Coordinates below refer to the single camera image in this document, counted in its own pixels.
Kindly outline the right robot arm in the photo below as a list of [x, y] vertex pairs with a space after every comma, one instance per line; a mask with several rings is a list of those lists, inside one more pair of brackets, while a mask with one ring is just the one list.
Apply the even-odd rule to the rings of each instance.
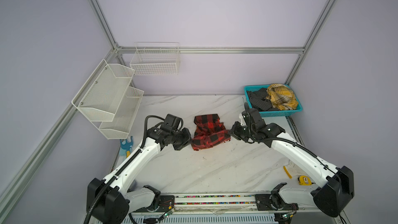
[[258, 110], [244, 104], [240, 120], [235, 122], [229, 134], [248, 144], [265, 144], [300, 169], [312, 180], [309, 186], [289, 186], [279, 183], [271, 191], [271, 208], [282, 210], [291, 206], [297, 212], [298, 205], [315, 206], [329, 217], [341, 217], [341, 212], [354, 197], [353, 171], [329, 163], [295, 141], [282, 127], [265, 123]]

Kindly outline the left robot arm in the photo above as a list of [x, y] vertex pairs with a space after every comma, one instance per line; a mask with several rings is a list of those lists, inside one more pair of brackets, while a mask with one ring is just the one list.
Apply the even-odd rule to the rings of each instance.
[[146, 185], [132, 191], [131, 186], [142, 169], [166, 146], [172, 145], [179, 151], [191, 141], [191, 134], [179, 117], [168, 114], [152, 128], [148, 128], [145, 121], [142, 142], [133, 153], [113, 172], [103, 179], [93, 179], [88, 185], [84, 223], [88, 224], [91, 217], [95, 217], [104, 224], [120, 224], [136, 210], [158, 210], [159, 190]]

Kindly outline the red black plaid shirt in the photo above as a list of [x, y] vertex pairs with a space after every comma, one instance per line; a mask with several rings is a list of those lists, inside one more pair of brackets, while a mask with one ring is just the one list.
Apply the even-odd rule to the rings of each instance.
[[196, 130], [191, 146], [195, 151], [213, 148], [231, 140], [229, 131], [218, 114], [195, 116], [194, 124]]

